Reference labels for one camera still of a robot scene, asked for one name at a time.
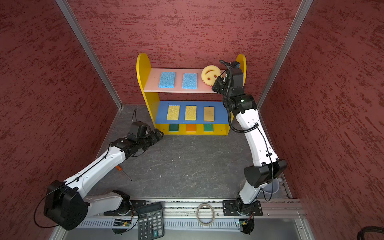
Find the yellow sponge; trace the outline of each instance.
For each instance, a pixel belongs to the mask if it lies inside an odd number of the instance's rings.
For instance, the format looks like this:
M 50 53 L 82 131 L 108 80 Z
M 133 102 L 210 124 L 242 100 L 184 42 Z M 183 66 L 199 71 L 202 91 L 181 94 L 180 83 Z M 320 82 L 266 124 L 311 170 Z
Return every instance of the yellow sponge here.
M 204 121 L 215 121 L 215 107 L 204 107 Z
M 178 120 L 180 112 L 180 105 L 169 105 L 167 120 Z
M 197 106 L 185 106 L 185 120 L 196 121 Z

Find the pink shelf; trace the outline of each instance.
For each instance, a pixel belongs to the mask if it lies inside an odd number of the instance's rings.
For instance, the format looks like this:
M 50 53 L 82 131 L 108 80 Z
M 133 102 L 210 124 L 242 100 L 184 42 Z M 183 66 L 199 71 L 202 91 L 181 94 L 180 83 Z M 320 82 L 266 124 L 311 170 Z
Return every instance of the pink shelf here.
M 150 93 L 215 93 L 212 87 L 206 85 L 201 80 L 201 72 L 203 69 L 172 69 L 172 68 L 152 68 L 149 74 L 147 83 L 144 87 L 144 92 Z M 159 88 L 160 75 L 162 72 L 175 72 L 175 87 L 174 88 Z M 197 89 L 183 89 L 183 74 L 197 73 Z

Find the wall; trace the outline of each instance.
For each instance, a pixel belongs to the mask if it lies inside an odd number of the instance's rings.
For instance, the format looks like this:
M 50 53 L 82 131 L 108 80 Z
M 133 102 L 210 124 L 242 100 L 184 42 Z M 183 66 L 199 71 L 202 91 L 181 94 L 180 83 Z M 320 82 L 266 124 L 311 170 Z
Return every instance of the wall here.
M 136 59 L 153 68 L 197 68 L 247 58 L 247 91 L 258 98 L 301 0 L 68 0 L 123 103 L 144 103 Z M 160 94 L 162 100 L 217 100 Z
M 261 109 L 317 240 L 384 226 L 383 11 L 315 0 Z
M 47 239 L 37 203 L 95 159 L 117 107 L 54 0 L 1 1 L 0 19 L 0 239 Z

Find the smiley face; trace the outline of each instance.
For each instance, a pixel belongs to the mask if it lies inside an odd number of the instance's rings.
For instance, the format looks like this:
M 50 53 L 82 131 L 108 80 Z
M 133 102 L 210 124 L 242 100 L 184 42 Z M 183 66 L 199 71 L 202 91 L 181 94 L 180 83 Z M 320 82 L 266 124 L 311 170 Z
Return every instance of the smiley face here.
M 213 86 L 218 76 L 220 76 L 221 70 L 215 65 L 206 66 L 202 73 L 201 79 L 208 86 Z

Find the blue shelf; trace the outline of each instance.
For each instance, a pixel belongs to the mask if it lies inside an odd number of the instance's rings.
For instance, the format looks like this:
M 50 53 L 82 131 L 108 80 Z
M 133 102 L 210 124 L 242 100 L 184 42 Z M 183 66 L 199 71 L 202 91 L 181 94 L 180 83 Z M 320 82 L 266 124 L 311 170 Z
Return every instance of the blue shelf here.
M 168 106 L 180 105 L 179 119 L 167 120 Z M 196 121 L 185 121 L 185 106 L 197 106 Z M 204 121 L 204 107 L 215 107 L 215 121 Z M 156 123 L 178 123 L 178 124 L 228 124 L 227 111 L 222 102 L 199 102 L 199 101 L 160 101 L 157 111 Z

